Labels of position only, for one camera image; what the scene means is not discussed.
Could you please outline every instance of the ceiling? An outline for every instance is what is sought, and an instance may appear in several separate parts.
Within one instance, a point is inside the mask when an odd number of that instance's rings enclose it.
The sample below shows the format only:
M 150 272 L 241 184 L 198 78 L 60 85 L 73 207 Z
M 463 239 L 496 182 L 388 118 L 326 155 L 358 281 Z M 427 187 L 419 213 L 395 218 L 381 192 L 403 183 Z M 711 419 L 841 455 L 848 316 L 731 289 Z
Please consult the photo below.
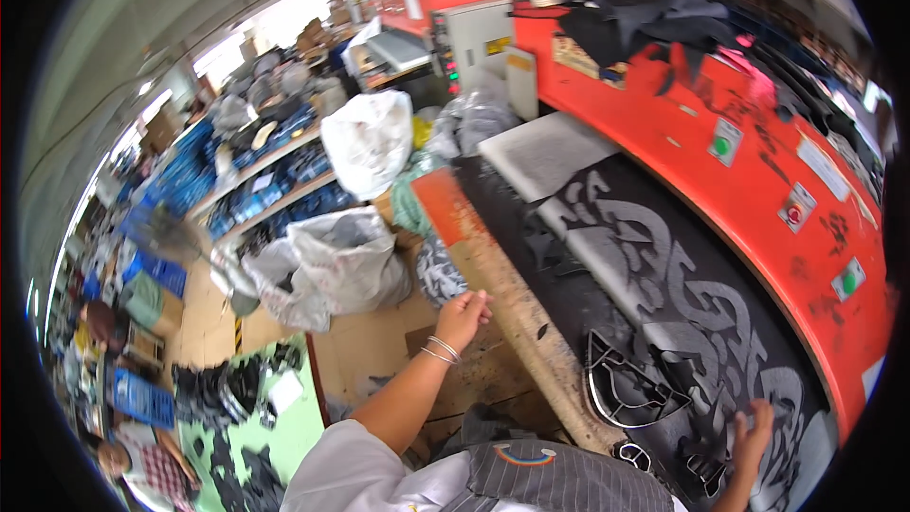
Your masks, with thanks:
M 226 26 L 275 0 L 73 0 L 40 74 L 19 189 L 22 277 L 49 282 L 69 216 L 102 156 L 156 91 L 142 99 L 144 47 L 170 48 L 152 76 Z

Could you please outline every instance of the worker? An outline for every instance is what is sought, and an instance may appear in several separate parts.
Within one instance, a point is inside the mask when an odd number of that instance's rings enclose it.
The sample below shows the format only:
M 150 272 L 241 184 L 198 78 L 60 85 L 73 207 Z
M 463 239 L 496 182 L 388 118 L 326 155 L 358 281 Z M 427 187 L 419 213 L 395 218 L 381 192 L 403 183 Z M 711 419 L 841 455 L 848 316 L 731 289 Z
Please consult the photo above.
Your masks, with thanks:
M 98 465 L 112 479 L 122 478 L 136 500 L 153 512 L 194 512 L 192 494 L 199 478 L 174 438 L 163 429 L 135 421 L 121 423 L 113 443 L 98 444 Z
M 426 347 L 349 419 L 325 430 L 291 479 L 282 512 L 685 510 L 634 466 L 499 427 L 476 406 L 455 437 L 461 447 L 414 473 L 405 470 L 399 456 L 427 419 L 447 370 L 479 325 L 489 323 L 491 301 L 484 291 L 467 292 L 443 306 Z M 754 401 L 752 409 L 752 429 L 745 415 L 736 415 L 735 470 L 712 512 L 748 506 L 774 421 L 766 401 Z
M 102 352 L 119 354 L 127 343 L 127 325 L 118 320 L 117 313 L 102 300 L 86 302 L 79 313 L 88 332 Z

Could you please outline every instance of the yellow warning sticker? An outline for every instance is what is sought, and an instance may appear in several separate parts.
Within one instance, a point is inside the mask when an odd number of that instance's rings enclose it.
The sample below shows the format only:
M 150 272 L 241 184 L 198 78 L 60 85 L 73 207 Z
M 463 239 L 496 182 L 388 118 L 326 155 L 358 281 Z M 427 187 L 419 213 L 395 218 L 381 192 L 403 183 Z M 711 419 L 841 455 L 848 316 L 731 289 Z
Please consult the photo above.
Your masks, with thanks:
M 518 68 L 519 70 L 524 70 L 525 72 L 530 72 L 533 69 L 531 68 L 530 60 L 521 58 L 515 54 L 509 54 L 508 58 L 506 59 L 506 64 Z
M 498 40 L 490 40 L 487 42 L 487 55 L 492 56 L 493 54 L 502 53 L 509 44 L 511 44 L 510 36 L 505 36 Z

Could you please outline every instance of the silver bracelet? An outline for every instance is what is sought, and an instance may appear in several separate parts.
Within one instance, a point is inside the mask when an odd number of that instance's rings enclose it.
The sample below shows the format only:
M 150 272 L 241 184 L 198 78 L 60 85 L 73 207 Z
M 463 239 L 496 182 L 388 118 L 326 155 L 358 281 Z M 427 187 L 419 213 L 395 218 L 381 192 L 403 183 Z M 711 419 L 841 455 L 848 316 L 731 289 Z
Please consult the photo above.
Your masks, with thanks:
M 449 354 L 451 354 L 452 357 L 455 358 L 456 364 L 460 364 L 460 363 L 461 363 L 461 357 L 458 355 L 457 352 L 455 352 L 455 349 L 452 348 L 452 347 L 450 347 L 450 346 L 447 345 L 446 343 L 442 342 L 441 340 L 439 340 L 439 338 L 438 338 L 437 336 L 430 335 L 430 336 L 427 338 L 427 340 L 429 340 L 430 342 L 435 342 L 436 344 L 438 344 L 438 345 L 440 345 L 441 347 L 443 347 L 443 348 L 445 348 L 446 350 L 448 350 L 448 351 L 449 351 Z
M 441 357 L 440 355 L 436 354 L 435 352 L 433 352 L 432 350 L 430 350 L 427 347 L 420 347 L 420 350 L 423 350 L 430 356 L 437 357 L 439 360 L 442 360 L 443 362 L 445 362 L 447 364 L 451 364 L 452 366 L 455 366 L 456 364 L 458 364 L 458 362 L 453 362 L 453 361 L 449 360 L 449 358 L 447 358 L 447 357 Z

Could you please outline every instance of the plaid shirt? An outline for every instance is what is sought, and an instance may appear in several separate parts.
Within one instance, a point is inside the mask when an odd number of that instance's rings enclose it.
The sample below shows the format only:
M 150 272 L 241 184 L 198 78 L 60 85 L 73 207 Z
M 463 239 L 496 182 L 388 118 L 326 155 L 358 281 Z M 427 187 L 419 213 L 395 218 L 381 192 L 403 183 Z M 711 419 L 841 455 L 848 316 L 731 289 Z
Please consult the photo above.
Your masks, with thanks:
M 195 512 L 187 498 L 183 470 L 169 453 L 158 445 L 146 445 L 142 448 L 142 467 L 146 470 L 146 483 L 155 492 L 170 499 L 178 510 Z

